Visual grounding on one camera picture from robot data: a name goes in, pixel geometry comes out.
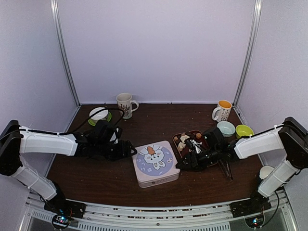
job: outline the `green bowl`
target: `green bowl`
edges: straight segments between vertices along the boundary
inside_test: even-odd
[[[254,135],[254,131],[246,125],[240,124],[238,126],[236,126],[236,138],[241,138],[242,136],[250,136],[250,135]]]
[[[107,120],[108,122],[110,122],[111,118],[112,118],[111,112],[108,112],[107,119],[105,119],[105,120]],[[91,126],[95,126],[95,125],[96,125],[96,124],[93,122],[93,120],[91,120],[91,119],[88,120],[88,123],[89,123]]]

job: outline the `bunny illustration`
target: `bunny illustration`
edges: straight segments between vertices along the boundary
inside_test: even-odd
[[[162,146],[158,145],[148,146],[146,149],[142,149],[139,154],[144,156],[145,162],[153,164],[153,167],[156,170],[159,170],[160,167],[166,166],[165,162],[163,161],[165,155],[162,151],[162,148]]]

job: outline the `light blue bowl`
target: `light blue bowl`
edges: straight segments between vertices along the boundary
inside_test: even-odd
[[[219,128],[223,137],[230,137],[235,133],[235,126],[228,121],[220,121],[217,128]]]

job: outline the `green plate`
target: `green plate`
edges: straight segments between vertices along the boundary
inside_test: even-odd
[[[108,122],[110,122],[111,118],[112,118],[111,112],[108,112],[108,116],[107,116],[107,119],[106,119],[106,120],[107,120]],[[88,120],[88,123],[89,123],[91,126],[95,126],[95,123],[94,123],[93,120],[91,120],[91,119]]]

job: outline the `table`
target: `table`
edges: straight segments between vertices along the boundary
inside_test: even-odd
[[[100,105],[81,106],[71,130]],[[211,119],[214,104],[140,104],[129,120],[122,120],[121,139],[134,146],[157,141],[170,142],[172,136],[188,130],[205,131],[216,126]],[[112,112],[115,122],[119,112]],[[235,126],[240,120],[234,110],[229,121]],[[80,131],[91,129],[86,123]],[[68,199],[121,206],[182,206],[205,205],[250,197],[256,189],[256,174],[262,167],[257,155],[231,163],[234,180],[229,182],[219,165],[202,172],[181,171],[178,180],[142,189],[138,186],[131,158],[109,162],[57,155],[48,178],[57,182]]]

